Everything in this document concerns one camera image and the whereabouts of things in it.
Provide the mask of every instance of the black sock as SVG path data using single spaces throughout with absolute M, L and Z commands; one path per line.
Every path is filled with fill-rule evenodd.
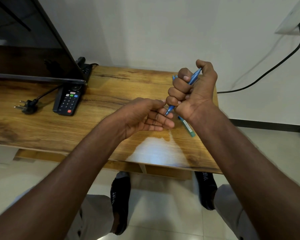
M 131 191 L 130 177 L 127 172 L 119 172 L 111 185 L 112 211 L 119 214 L 119 225 L 114 234 L 121 235 L 128 224 L 128 205 Z
M 209 172 L 194 172 L 199 184 L 200 202 L 207 210 L 214 210 L 212 193 L 218 189 L 213 174 Z

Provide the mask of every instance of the leg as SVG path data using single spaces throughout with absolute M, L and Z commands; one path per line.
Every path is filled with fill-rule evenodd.
M 111 199 L 88 194 L 68 231 L 66 240 L 95 240 L 112 232 L 120 235 L 127 227 L 130 177 L 119 172 L 112 182 Z
M 208 210 L 219 213 L 238 239 L 259 240 L 248 215 L 230 185 L 217 185 L 212 173 L 196 172 L 201 204 Z

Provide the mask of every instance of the tv screen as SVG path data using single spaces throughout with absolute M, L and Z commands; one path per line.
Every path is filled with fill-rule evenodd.
M 85 82 L 38 0 L 0 0 L 0 78 Z

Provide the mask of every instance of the forearm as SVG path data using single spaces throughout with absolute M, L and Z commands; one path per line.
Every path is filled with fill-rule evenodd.
M 300 187 L 276 168 L 214 105 L 189 123 L 263 238 L 300 238 Z
M 0 239 L 62 239 L 97 174 L 122 139 L 101 121 L 46 178 L 0 216 Z

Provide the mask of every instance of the desk surface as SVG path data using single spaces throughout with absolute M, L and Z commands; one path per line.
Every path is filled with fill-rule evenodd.
M 105 116 L 136 97 L 165 99 L 174 72 L 95 66 L 74 116 L 52 112 L 55 92 L 39 110 L 25 115 L 14 105 L 34 99 L 55 85 L 0 80 L 0 145 L 68 154 Z M 217 93 L 214 103 L 218 104 Z M 199 137 L 191 137 L 175 116 L 176 127 L 141 131 L 124 140 L 110 159 L 221 173 Z

